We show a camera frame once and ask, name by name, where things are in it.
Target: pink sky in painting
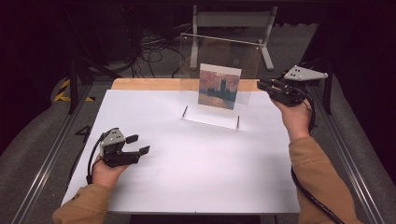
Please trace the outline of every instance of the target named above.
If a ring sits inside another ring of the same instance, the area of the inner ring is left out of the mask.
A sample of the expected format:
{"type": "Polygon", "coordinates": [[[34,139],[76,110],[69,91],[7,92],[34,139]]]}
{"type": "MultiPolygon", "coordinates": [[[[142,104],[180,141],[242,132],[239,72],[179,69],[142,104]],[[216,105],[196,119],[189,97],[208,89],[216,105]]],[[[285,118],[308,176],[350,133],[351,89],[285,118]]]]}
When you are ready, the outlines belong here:
{"type": "Polygon", "coordinates": [[[218,90],[220,88],[221,79],[225,77],[227,78],[227,89],[236,91],[238,88],[239,76],[204,70],[200,72],[199,89],[206,91],[208,88],[216,88],[218,90]]]}

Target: transparent acrylic panel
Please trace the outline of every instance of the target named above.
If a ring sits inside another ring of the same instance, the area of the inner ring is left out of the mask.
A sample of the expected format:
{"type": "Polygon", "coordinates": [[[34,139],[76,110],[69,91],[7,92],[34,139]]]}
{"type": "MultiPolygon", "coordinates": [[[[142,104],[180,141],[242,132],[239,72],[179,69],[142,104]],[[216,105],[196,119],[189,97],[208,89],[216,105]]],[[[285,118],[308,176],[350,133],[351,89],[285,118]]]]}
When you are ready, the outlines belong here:
{"type": "Polygon", "coordinates": [[[237,129],[262,59],[261,45],[181,34],[180,115],[183,119],[237,129]]]}

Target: yellow and black tape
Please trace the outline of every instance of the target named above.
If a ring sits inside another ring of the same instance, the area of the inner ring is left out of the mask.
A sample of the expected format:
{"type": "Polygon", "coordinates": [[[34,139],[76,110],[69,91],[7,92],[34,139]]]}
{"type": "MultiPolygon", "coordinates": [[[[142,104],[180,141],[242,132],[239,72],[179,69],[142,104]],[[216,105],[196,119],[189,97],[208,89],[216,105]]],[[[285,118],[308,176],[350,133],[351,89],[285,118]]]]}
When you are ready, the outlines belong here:
{"type": "MultiPolygon", "coordinates": [[[[58,94],[56,94],[55,99],[53,101],[68,101],[70,102],[72,98],[70,96],[64,96],[64,93],[67,90],[67,87],[70,85],[70,78],[67,78],[64,83],[62,84],[62,87],[59,89],[58,94]]],[[[87,99],[85,99],[86,102],[94,102],[96,100],[95,97],[93,96],[88,96],[87,99]]]]}

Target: tan sweater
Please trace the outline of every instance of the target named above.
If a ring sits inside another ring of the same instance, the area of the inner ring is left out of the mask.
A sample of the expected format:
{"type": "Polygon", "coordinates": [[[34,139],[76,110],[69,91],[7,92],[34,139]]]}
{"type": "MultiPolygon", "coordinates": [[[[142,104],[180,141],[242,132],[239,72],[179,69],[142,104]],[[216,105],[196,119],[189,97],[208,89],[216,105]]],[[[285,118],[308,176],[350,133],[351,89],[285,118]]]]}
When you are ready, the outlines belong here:
{"type": "MultiPolygon", "coordinates": [[[[361,223],[356,218],[347,186],[314,138],[304,137],[290,143],[290,158],[302,186],[345,223],[361,223]]],[[[54,223],[102,223],[111,191],[95,184],[81,188],[72,200],[53,213],[54,223]]],[[[299,190],[297,197],[301,207],[299,223],[333,223],[299,190]]]]}

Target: picture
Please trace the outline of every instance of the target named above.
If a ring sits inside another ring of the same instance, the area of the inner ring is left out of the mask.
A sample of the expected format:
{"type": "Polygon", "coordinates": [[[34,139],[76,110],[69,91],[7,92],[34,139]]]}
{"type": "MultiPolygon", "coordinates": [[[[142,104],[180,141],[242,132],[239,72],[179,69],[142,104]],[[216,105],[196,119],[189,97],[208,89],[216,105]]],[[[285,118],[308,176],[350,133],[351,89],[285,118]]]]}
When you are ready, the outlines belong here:
{"type": "Polygon", "coordinates": [[[241,69],[201,63],[199,105],[233,110],[241,69]]]}

